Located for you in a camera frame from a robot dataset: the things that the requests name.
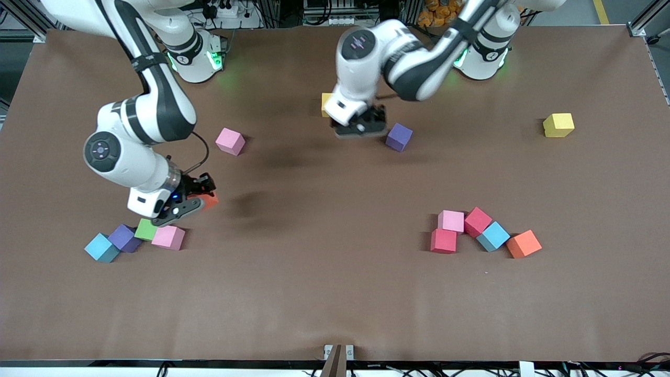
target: pink cube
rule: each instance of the pink cube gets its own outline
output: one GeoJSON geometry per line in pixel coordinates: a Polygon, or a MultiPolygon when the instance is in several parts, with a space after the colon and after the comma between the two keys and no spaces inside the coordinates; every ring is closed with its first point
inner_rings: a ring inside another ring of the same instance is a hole
{"type": "Polygon", "coordinates": [[[465,213],[457,211],[442,211],[438,215],[438,228],[463,233],[465,213]]]}
{"type": "Polygon", "coordinates": [[[182,248],[182,241],[186,232],[172,225],[166,225],[156,229],[156,235],[151,241],[152,245],[170,250],[182,248]]]}
{"type": "Polygon", "coordinates": [[[430,237],[430,251],[442,254],[455,253],[456,236],[457,233],[453,230],[435,229],[430,237]]]}
{"type": "Polygon", "coordinates": [[[223,152],[237,156],[240,154],[242,147],[245,146],[245,139],[241,133],[224,128],[216,139],[216,145],[223,152]]]}
{"type": "Polygon", "coordinates": [[[477,238],[491,224],[491,221],[493,221],[491,216],[484,213],[479,207],[475,207],[465,218],[465,232],[477,238]]]}

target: green cube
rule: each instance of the green cube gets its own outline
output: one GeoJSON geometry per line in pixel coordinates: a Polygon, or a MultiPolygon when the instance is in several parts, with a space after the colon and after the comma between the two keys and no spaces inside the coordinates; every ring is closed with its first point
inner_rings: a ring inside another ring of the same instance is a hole
{"type": "Polygon", "coordinates": [[[135,237],[144,239],[145,241],[151,241],[156,235],[156,229],[158,229],[158,227],[154,226],[151,223],[151,220],[141,219],[137,226],[137,230],[135,231],[135,237]]]}

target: purple cube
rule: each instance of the purple cube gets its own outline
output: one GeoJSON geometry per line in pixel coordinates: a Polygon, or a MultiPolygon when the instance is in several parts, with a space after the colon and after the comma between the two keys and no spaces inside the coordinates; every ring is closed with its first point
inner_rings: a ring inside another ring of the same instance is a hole
{"type": "Polygon", "coordinates": [[[135,252],[142,243],[141,239],[135,238],[135,230],[123,224],[119,225],[107,239],[124,253],[135,252]]]}
{"type": "Polygon", "coordinates": [[[400,123],[396,123],[393,126],[393,128],[391,128],[391,132],[389,132],[389,135],[386,136],[386,145],[395,149],[398,152],[402,152],[403,150],[405,150],[405,147],[409,142],[409,138],[411,137],[412,137],[411,129],[405,127],[404,125],[401,125],[400,123]]]}

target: cube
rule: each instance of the cube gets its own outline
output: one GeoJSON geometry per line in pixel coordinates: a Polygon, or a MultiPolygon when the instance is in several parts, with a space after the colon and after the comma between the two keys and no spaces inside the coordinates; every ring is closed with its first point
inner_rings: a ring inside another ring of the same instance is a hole
{"type": "Polygon", "coordinates": [[[435,229],[430,236],[430,251],[441,254],[455,253],[457,235],[453,230],[435,229]]]}
{"type": "Polygon", "coordinates": [[[465,232],[472,237],[479,237],[480,234],[491,224],[491,217],[484,213],[479,207],[475,207],[465,218],[465,232]]]}
{"type": "Polygon", "coordinates": [[[409,138],[411,137],[411,129],[401,125],[400,123],[396,123],[393,128],[391,128],[389,134],[386,136],[386,145],[398,152],[402,152],[405,150],[405,147],[409,142],[409,138]]]}
{"type": "Polygon", "coordinates": [[[564,138],[575,129],[571,113],[551,114],[542,125],[548,138],[564,138]]]}
{"type": "Polygon", "coordinates": [[[98,233],[84,248],[88,255],[102,263],[110,263],[119,255],[119,249],[107,237],[98,233]]]}
{"type": "Polygon", "coordinates": [[[498,250],[508,239],[509,233],[498,224],[498,221],[494,221],[477,237],[477,241],[487,252],[498,250]]]}
{"type": "Polygon", "coordinates": [[[205,206],[202,209],[203,211],[209,208],[212,208],[214,205],[218,204],[218,197],[216,196],[216,192],[212,192],[212,195],[208,194],[197,194],[197,195],[190,195],[188,197],[189,199],[191,198],[201,198],[205,202],[205,206]]]}
{"type": "Polygon", "coordinates": [[[442,211],[438,215],[438,228],[463,233],[465,213],[457,211],[442,211]]]}
{"type": "Polygon", "coordinates": [[[329,118],[330,115],[326,113],[326,102],[332,96],[332,93],[321,93],[321,116],[324,118],[329,118]]]}
{"type": "Polygon", "coordinates": [[[158,229],[158,227],[152,224],[151,220],[140,219],[137,229],[135,230],[135,237],[144,239],[145,241],[151,241],[156,234],[156,229],[158,229]]]}
{"type": "Polygon", "coordinates": [[[216,145],[223,152],[237,156],[245,146],[245,139],[241,133],[224,128],[216,139],[216,145]]]}
{"type": "Polygon", "coordinates": [[[510,238],[507,241],[507,248],[514,258],[523,258],[540,250],[542,245],[537,241],[533,231],[527,230],[510,238]]]}
{"type": "Polygon", "coordinates": [[[135,230],[124,224],[119,225],[107,239],[124,253],[133,253],[142,244],[142,240],[135,237],[135,230]]]}
{"type": "Polygon", "coordinates": [[[167,225],[156,229],[156,235],[151,241],[152,245],[170,250],[182,248],[182,241],[186,232],[183,229],[167,225]]]}

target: table surface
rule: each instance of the table surface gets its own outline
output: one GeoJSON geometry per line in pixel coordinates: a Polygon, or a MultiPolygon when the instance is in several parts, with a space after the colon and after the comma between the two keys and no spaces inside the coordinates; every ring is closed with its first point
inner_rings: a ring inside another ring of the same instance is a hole
{"type": "MultiPolygon", "coordinates": [[[[239,32],[226,70],[184,83],[197,130],[248,136],[205,169],[221,203],[101,264],[83,247],[135,225],[127,189],[84,164],[96,112],[141,91],[116,41],[50,32],[0,133],[0,358],[636,360],[670,348],[669,115],[624,26],[521,28],[506,65],[451,72],[423,103],[385,101],[406,151],[339,140],[320,116],[343,29],[239,32]],[[547,139],[541,121],[576,130],[547,139]],[[479,206],[544,248],[468,236],[427,251],[443,209],[479,206]]],[[[390,90],[380,84],[380,94],[390,90]]],[[[156,147],[185,168],[190,138],[156,147]]]]}

